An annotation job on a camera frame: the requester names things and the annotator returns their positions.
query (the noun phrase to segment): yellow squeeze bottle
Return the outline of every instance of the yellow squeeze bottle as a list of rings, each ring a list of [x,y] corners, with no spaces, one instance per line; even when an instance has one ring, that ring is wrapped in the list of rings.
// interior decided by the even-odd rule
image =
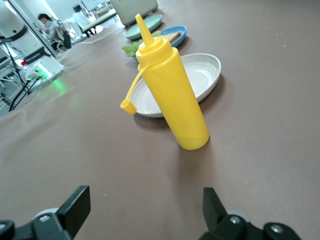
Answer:
[[[139,14],[135,19],[144,41],[135,54],[138,75],[142,75],[179,145],[185,150],[201,148],[210,135],[178,50],[165,37],[153,38]],[[121,108],[135,114],[128,95]]]

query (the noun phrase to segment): person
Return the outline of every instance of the person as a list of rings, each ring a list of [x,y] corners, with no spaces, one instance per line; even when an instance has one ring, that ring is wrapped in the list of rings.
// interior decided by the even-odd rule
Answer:
[[[44,34],[47,41],[51,44],[53,49],[57,49],[57,40],[58,38],[58,23],[56,20],[52,20],[47,14],[41,13],[38,16],[38,20],[44,24],[44,29],[42,33]]]

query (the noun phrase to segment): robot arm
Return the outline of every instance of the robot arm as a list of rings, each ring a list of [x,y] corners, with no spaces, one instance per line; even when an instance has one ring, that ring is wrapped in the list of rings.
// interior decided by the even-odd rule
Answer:
[[[0,16],[0,42],[10,42],[22,54],[26,64],[26,79],[31,81],[29,93],[62,74],[64,66],[44,48],[9,3],[3,0],[0,0]]]

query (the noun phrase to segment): bottle nozzle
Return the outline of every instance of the bottle nozzle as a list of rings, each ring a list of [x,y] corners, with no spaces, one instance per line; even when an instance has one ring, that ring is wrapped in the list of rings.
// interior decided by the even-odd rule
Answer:
[[[138,24],[138,27],[140,29],[141,36],[142,36],[142,39],[144,41],[145,46],[148,47],[148,46],[152,45],[155,40],[152,37],[152,34],[150,33],[150,31],[149,31],[145,21],[141,17],[141,15],[137,14],[135,16],[135,20],[136,20],[136,23]]]

